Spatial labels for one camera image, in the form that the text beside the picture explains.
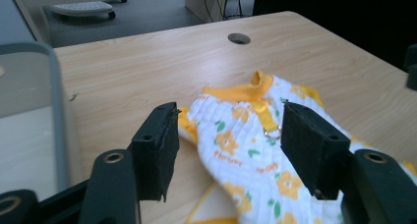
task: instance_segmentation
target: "floral fabric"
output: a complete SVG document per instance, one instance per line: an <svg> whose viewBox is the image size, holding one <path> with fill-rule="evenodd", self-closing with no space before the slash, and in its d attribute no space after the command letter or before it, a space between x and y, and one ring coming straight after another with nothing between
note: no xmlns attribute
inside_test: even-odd
<svg viewBox="0 0 417 224"><path fill-rule="evenodd" d="M248 88L253 90L264 78L271 81L267 81L268 87L260 87L262 97L255 100L266 104L278 126L282 123L282 102L289 100L312 108L349 137L326 113L316 91L260 72L254 76L259 81L252 81ZM280 140L265 136L252 99L237 100L235 95L227 100L217 95L224 94L208 90L184 111L187 130L196 133L191 138L196 140L201 160L233 199L239 222L340 223L341 195L334 201L311 197L282 152ZM352 141L352 151L362 147L358 140Z"/></svg>

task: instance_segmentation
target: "floor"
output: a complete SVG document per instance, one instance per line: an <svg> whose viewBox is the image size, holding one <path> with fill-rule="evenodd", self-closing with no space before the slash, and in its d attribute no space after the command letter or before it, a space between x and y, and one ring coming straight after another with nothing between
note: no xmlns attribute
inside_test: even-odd
<svg viewBox="0 0 417 224"><path fill-rule="evenodd" d="M254 0L240 0L243 17L252 15ZM49 23L52 46L63 47L104 39L136 35L172 28L202 25L184 5L185 0L120 0L105 1L113 6L114 20L108 16L76 18L63 21L59 15L44 8ZM238 0L227 0L228 19L239 19Z"/></svg>

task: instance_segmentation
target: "orange flower print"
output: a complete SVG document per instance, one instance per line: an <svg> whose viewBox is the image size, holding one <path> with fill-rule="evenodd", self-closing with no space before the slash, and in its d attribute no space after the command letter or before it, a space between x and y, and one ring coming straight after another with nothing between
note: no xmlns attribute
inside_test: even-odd
<svg viewBox="0 0 417 224"><path fill-rule="evenodd" d="M291 177L291 174L285 171L279 176L276 184L278 185L279 192L283 196L289 196L292 199L298 198L298 189L302 185L299 177Z"/></svg>
<svg viewBox="0 0 417 224"><path fill-rule="evenodd" d="M248 109L244 108L244 107L236 107L232 109L232 117L234 119L240 119L242 120L242 123L246 123L248 122L248 118L249 118L249 111Z"/></svg>
<svg viewBox="0 0 417 224"><path fill-rule="evenodd" d="M245 189L227 182L223 185L224 189L233 198L233 202L239 213L245 213L252 210L252 204L249 193L245 193Z"/></svg>
<svg viewBox="0 0 417 224"><path fill-rule="evenodd" d="M217 134L216 140L221 150L227 151L232 156L234 155L234 150L239 147L239 145L233 139L233 134L230 132L230 130L227 130L224 134Z"/></svg>
<svg viewBox="0 0 417 224"><path fill-rule="evenodd" d="M276 224L297 224L297 219L291 213L286 212L282 220L277 221Z"/></svg>
<svg viewBox="0 0 417 224"><path fill-rule="evenodd" d="M322 222L322 219L320 219L319 217L316 217L315 219L314 219L314 224L322 224L323 222Z"/></svg>

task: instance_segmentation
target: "baby garment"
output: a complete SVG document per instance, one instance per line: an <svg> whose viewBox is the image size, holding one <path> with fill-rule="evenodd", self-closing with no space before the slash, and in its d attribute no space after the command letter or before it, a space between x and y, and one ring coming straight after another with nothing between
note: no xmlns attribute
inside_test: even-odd
<svg viewBox="0 0 417 224"><path fill-rule="evenodd" d="M204 87L182 109L180 136L197 145L203 164L232 198L239 223L341 223L342 193L337 200L316 200L280 148L286 100L313 109L343 132L352 152L364 148L326 113L315 90L260 71L249 84Z"/></svg>

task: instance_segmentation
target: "green leaf print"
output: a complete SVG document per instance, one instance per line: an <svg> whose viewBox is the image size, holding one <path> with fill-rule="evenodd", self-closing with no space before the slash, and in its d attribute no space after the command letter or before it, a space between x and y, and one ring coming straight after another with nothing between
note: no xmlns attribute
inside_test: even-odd
<svg viewBox="0 0 417 224"><path fill-rule="evenodd" d="M217 121L215 124L217 125L218 132L221 132L226 127L226 124L223 121Z"/></svg>
<svg viewBox="0 0 417 224"><path fill-rule="evenodd" d="M269 143L270 146L276 145L276 141L274 139L268 139L267 142Z"/></svg>
<svg viewBox="0 0 417 224"><path fill-rule="evenodd" d="M268 200L268 206L273 206L274 203L275 201L272 198Z"/></svg>
<svg viewBox="0 0 417 224"><path fill-rule="evenodd" d="M281 215L281 205L279 202L275 203L275 206L273 207L273 214L275 216L275 219L278 219L278 217Z"/></svg>
<svg viewBox="0 0 417 224"><path fill-rule="evenodd" d="M248 154L249 154L249 156L251 157L251 158L253 158L253 156L255 155L255 154L261 154L259 151L257 151L257 150L255 150L255 149L249 149L248 150Z"/></svg>
<svg viewBox="0 0 417 224"><path fill-rule="evenodd" d="M252 196L251 196L251 194L250 194L249 192L246 192L246 193L245 193L245 196L246 196L246 198L247 198L249 201L252 201Z"/></svg>

